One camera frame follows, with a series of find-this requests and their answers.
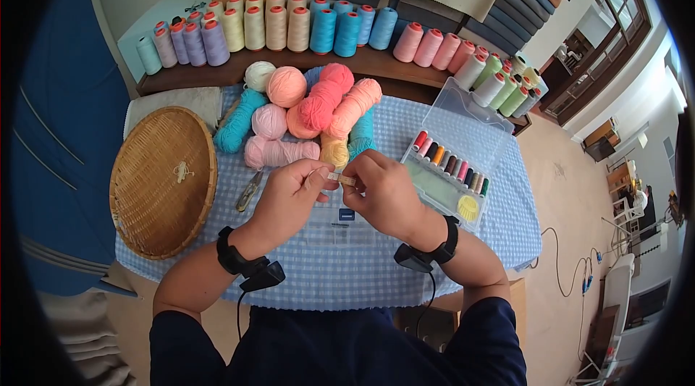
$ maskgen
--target person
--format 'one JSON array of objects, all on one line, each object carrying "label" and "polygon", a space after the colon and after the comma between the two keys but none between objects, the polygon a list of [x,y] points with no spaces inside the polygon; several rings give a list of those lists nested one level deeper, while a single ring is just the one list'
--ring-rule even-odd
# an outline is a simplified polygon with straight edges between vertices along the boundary
[{"label": "person", "polygon": [[[252,217],[229,235],[229,245],[252,260],[286,242],[304,226],[314,201],[328,200],[321,190],[338,188],[327,179],[334,169],[309,159],[275,169]],[[422,252],[447,240],[445,218],[418,199],[404,165],[366,150],[343,174],[359,179],[357,188],[343,185],[343,202],[376,230]],[[460,229],[457,235],[453,258],[441,269],[464,287],[465,297],[460,326],[443,353],[396,329],[386,309],[252,307],[229,366],[200,321],[201,312],[237,276],[220,265],[215,243],[206,244],[169,269],[154,296],[151,383],[525,385],[526,364],[502,263],[474,235]],[[384,290],[392,285],[384,282]]]}]

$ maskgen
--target turquoise yarn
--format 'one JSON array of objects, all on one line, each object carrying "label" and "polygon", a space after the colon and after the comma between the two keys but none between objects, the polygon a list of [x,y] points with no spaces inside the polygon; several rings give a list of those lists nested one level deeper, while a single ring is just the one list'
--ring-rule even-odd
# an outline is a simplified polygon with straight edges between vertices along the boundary
[{"label": "turquoise yarn", "polygon": [[243,138],[251,130],[251,116],[256,109],[269,103],[264,94],[251,88],[246,89],[241,94],[239,105],[229,115],[227,123],[215,134],[213,143],[230,154],[239,151]]},{"label": "turquoise yarn", "polygon": [[347,150],[350,152],[350,161],[367,149],[377,150],[374,141],[374,120],[372,119],[374,107],[369,109],[350,131],[350,140],[347,142]]}]

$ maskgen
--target yellow yarn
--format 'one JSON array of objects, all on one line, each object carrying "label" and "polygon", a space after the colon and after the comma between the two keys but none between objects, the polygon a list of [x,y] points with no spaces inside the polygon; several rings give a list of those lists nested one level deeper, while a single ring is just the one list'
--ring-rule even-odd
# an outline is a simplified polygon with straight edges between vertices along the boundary
[{"label": "yellow yarn", "polygon": [[324,163],[334,164],[336,170],[344,168],[348,164],[348,161],[350,161],[347,138],[341,140],[339,138],[330,137],[328,134],[322,132],[321,156],[319,159]]}]

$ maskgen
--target navy shirt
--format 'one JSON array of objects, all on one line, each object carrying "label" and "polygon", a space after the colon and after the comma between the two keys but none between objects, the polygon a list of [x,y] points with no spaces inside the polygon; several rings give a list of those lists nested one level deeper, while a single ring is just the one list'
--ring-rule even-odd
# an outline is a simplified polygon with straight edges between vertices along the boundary
[{"label": "navy shirt", "polygon": [[[229,327],[234,329],[233,321]],[[159,385],[525,385],[514,311],[497,297],[468,308],[443,353],[396,329],[383,310],[252,307],[229,366],[203,327],[176,311],[149,332]]]}]

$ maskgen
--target woven bamboo basket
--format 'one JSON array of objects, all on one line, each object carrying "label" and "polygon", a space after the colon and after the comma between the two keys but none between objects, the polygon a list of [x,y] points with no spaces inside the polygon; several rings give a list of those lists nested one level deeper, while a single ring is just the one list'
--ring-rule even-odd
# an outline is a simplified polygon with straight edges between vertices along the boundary
[{"label": "woven bamboo basket", "polygon": [[205,223],[216,186],[205,122],[180,106],[156,110],[130,132],[113,164],[109,203],[116,230],[148,260],[175,256]]}]

